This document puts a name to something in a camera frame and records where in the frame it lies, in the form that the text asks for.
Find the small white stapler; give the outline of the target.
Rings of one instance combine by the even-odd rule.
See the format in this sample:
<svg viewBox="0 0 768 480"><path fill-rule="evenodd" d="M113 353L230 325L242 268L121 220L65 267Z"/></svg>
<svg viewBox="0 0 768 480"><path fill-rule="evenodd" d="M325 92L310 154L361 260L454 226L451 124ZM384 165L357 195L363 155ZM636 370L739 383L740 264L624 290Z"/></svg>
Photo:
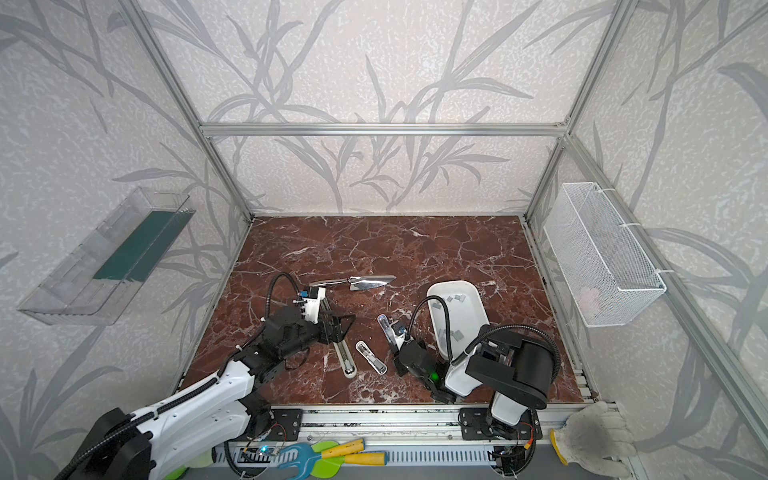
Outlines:
<svg viewBox="0 0 768 480"><path fill-rule="evenodd" d="M358 341L355 344L355 348L378 375L383 376L387 373L386 364L373 353L365 341Z"/></svg>

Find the black white stapler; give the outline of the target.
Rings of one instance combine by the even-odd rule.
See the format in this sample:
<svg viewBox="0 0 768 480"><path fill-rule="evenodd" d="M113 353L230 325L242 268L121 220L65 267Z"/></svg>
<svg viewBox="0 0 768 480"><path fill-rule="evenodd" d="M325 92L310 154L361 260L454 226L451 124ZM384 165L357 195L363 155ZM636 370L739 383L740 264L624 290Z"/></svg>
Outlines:
<svg viewBox="0 0 768 480"><path fill-rule="evenodd" d="M353 379L357 375L358 370L347 342L342 340L341 342L334 342L333 345L338 355L343 375L347 379Z"/></svg>

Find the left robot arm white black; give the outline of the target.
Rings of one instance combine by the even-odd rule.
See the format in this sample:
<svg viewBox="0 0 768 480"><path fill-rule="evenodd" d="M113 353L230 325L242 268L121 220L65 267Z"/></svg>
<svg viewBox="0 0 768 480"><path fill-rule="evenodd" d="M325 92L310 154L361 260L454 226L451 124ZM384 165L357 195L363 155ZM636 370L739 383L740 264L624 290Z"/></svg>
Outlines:
<svg viewBox="0 0 768 480"><path fill-rule="evenodd" d="M260 389L289 357L343 339L354 319L326 305L316 321L305 304L280 308L206 378L149 407L100 417L58 478L163 479L223 442L269 435L276 420Z"/></svg>

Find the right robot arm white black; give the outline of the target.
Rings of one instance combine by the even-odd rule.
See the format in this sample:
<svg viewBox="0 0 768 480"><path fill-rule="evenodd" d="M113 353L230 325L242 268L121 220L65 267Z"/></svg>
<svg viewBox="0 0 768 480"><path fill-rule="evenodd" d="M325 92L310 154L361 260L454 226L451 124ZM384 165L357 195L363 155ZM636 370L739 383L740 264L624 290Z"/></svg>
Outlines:
<svg viewBox="0 0 768 480"><path fill-rule="evenodd" d="M439 403L453 404L480 386L493 391L488 423L513 427L547 407L561 367L558 347L529 325L485 325L456 358L437 360L422 341L405 342L395 364L413 375Z"/></svg>

